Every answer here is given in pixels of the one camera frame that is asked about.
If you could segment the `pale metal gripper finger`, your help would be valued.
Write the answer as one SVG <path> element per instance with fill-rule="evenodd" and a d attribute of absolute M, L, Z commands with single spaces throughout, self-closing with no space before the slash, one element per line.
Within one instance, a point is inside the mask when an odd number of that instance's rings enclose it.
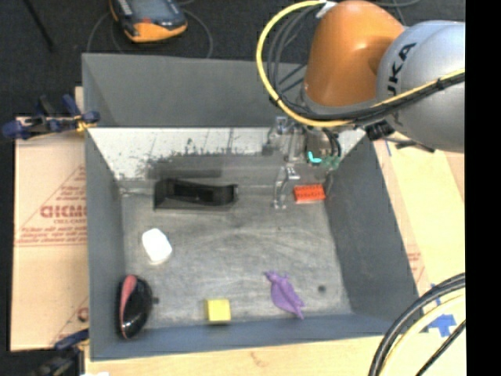
<path fill-rule="evenodd" d="M 284 207 L 282 194 L 285 182 L 286 182 L 286 169 L 284 167 L 281 167 L 277 172 L 276 180 L 274 183 L 273 201 L 272 201 L 272 206 L 274 207 L 274 209 L 280 209 Z"/>
<path fill-rule="evenodd" d="M 286 167 L 286 175 L 283 182 L 283 207 L 287 206 L 290 196 L 293 194 L 293 189 L 300 180 L 301 176 L 294 167 Z"/>

